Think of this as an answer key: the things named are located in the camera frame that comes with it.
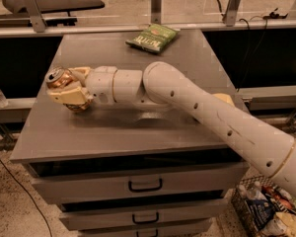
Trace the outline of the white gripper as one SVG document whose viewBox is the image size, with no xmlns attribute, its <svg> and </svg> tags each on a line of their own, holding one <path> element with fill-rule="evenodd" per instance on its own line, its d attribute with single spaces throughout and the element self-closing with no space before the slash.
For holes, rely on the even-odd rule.
<svg viewBox="0 0 296 237">
<path fill-rule="evenodd" d="M 113 78 L 117 71 L 114 66 L 100 66 L 95 69 L 90 67 L 73 67 L 69 71 L 81 83 L 86 81 L 86 88 L 76 86 L 69 89 L 48 89 L 49 98 L 58 104 L 83 105 L 93 100 L 98 105 L 112 105 Z"/>
</svg>

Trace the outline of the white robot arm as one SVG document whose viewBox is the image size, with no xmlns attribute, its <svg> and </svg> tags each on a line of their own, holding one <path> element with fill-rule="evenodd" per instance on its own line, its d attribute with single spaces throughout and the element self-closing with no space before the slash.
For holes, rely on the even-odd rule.
<svg viewBox="0 0 296 237">
<path fill-rule="evenodd" d="M 238 109 L 227 94 L 207 93 L 166 62 L 153 62 L 144 70 L 54 67 L 44 81 L 49 98 L 71 110 L 91 103 L 179 108 L 296 197 L 296 137 Z"/>
</svg>

